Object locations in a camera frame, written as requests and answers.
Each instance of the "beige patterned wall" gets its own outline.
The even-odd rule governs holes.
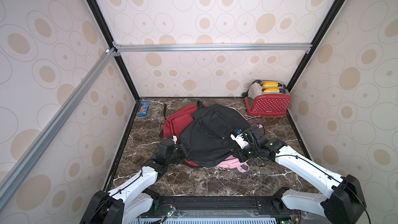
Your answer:
[[[103,188],[134,103],[112,60],[0,214],[0,224],[79,223]]]
[[[256,79],[286,85],[304,50],[122,53],[142,97],[234,97]]]
[[[397,53],[398,0],[349,0],[290,107],[315,162],[357,177],[378,224],[398,220]]]
[[[0,0],[0,181],[105,45],[84,0]]]
[[[333,0],[97,0],[119,44],[311,42]]]

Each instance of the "backpack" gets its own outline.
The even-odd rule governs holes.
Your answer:
[[[231,139],[234,130],[245,130],[249,122],[236,110],[214,104],[191,114],[193,121],[179,134],[179,144],[187,150],[186,161],[202,167],[214,167],[239,147]]]
[[[191,114],[196,112],[197,109],[205,107],[201,101],[197,101],[194,105],[188,105],[177,112],[173,113],[170,117],[166,118],[167,105],[163,104],[163,117],[165,119],[163,123],[163,130],[160,132],[159,137],[176,136],[177,143],[180,133],[193,121]],[[201,168],[193,161],[184,160],[182,164],[185,164],[191,168]]]

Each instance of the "m&m's package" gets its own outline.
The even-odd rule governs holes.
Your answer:
[[[139,115],[139,116],[147,115],[149,104],[150,104],[150,101],[143,101],[142,105],[141,105],[141,109],[138,111],[137,115]]]

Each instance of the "brown marble surface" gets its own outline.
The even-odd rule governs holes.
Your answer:
[[[151,102],[146,116],[137,116],[124,149],[113,188],[121,185],[137,173],[161,141],[159,132],[163,118],[163,105],[167,104],[166,117],[197,99],[157,98],[144,99]],[[201,99],[203,104],[215,103],[235,107],[251,123],[260,123],[266,128],[268,138],[278,137],[303,154],[297,138],[286,116],[258,117],[246,112],[243,99]],[[250,170],[245,173],[237,169],[200,168],[191,169],[185,165],[169,167],[164,175],[150,189],[162,196],[268,196],[280,187],[303,192],[318,192],[311,184],[289,169],[272,161],[249,160]]]

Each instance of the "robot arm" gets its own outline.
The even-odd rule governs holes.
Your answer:
[[[313,194],[286,190],[281,196],[281,206],[322,215],[333,224],[353,224],[364,212],[366,203],[355,177],[331,172],[277,138],[268,140],[258,127],[238,130],[231,137],[240,146],[234,156],[241,162],[259,156],[270,159],[296,172],[320,191],[320,194]],[[153,207],[153,194],[149,194],[146,188],[160,179],[169,165],[182,161],[186,154],[185,148],[176,145],[173,139],[163,139],[156,155],[145,163],[140,172],[117,188],[107,193],[98,191],[93,196],[80,223],[128,223],[127,220],[149,211]]]

